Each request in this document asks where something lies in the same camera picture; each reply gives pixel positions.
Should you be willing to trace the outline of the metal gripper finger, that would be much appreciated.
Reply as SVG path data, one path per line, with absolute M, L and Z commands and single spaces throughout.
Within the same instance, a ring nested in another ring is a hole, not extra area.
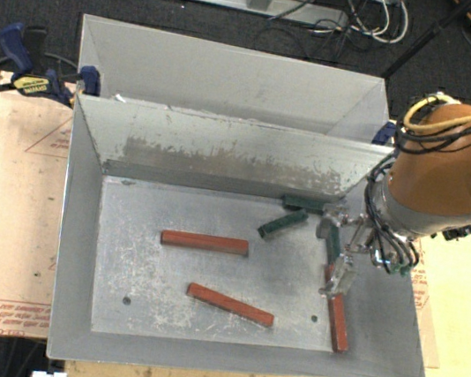
M 341 228 L 346 225 L 348 221 L 348 211 L 349 208 L 347 206 L 331 203 L 324 204 L 322 215 L 316 229 L 316 236 L 325 239 L 331 228 Z
M 346 295 L 355 281 L 356 268 L 351 256 L 341 254 L 333 262 L 327 264 L 325 269 L 325 285 L 319 289 L 323 296 L 336 297 Z

